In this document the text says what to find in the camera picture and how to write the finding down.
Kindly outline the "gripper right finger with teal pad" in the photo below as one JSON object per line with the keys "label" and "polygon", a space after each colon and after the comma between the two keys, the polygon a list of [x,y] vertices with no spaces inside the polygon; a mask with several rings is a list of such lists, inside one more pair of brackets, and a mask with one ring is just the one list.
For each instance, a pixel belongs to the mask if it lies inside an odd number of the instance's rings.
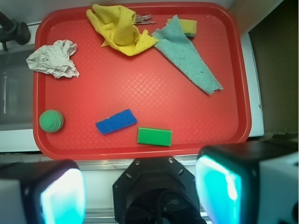
{"label": "gripper right finger with teal pad", "polygon": [[206,146],[195,165],[199,201],[214,224],[296,224],[298,165],[296,142]]}

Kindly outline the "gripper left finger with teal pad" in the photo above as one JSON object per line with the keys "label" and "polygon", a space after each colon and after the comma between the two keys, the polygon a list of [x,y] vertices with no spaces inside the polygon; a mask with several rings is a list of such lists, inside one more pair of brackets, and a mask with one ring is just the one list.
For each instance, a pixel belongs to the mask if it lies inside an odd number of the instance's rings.
{"label": "gripper left finger with teal pad", "polygon": [[0,164],[2,224],[82,224],[86,181],[72,160]]}

